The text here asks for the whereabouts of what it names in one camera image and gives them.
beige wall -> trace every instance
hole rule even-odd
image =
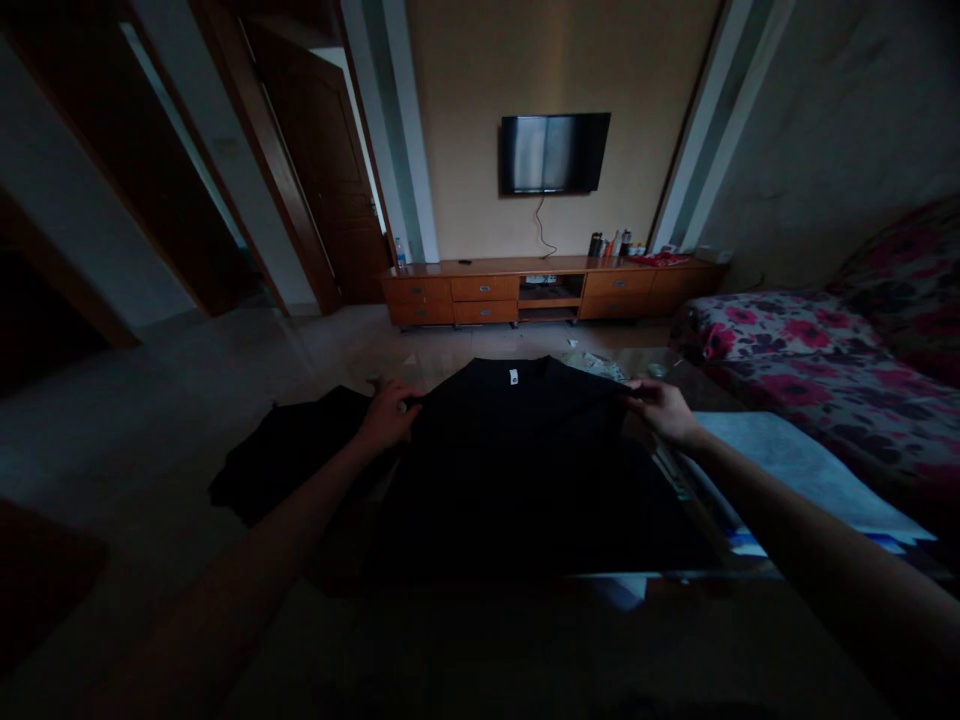
[[[540,197],[498,197],[505,115],[611,112],[599,189],[548,196],[559,255],[590,234],[646,237],[694,91],[718,0],[409,0],[442,259],[518,257]]]

pink floral cushion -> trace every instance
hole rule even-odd
[[[878,233],[827,290],[870,321],[894,355],[960,387],[960,195]]]
[[[825,292],[697,298],[674,319],[674,346],[692,362],[758,355],[864,353],[882,347],[870,323]]]
[[[960,391],[884,353],[757,357],[704,371],[749,406],[813,436],[917,521],[936,514],[955,524]]]

black t-shirt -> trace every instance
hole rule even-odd
[[[423,399],[364,574],[415,582],[714,565],[649,453],[622,437],[624,390],[548,357],[473,360]]]

tv screen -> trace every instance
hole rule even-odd
[[[500,194],[597,189],[610,113],[520,115],[500,123]]]

red item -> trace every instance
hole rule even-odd
[[[670,265],[683,265],[690,262],[692,255],[674,255],[673,253],[662,252],[656,255],[641,255],[632,257],[631,260],[642,262],[644,265],[653,265],[654,267],[669,267]]]

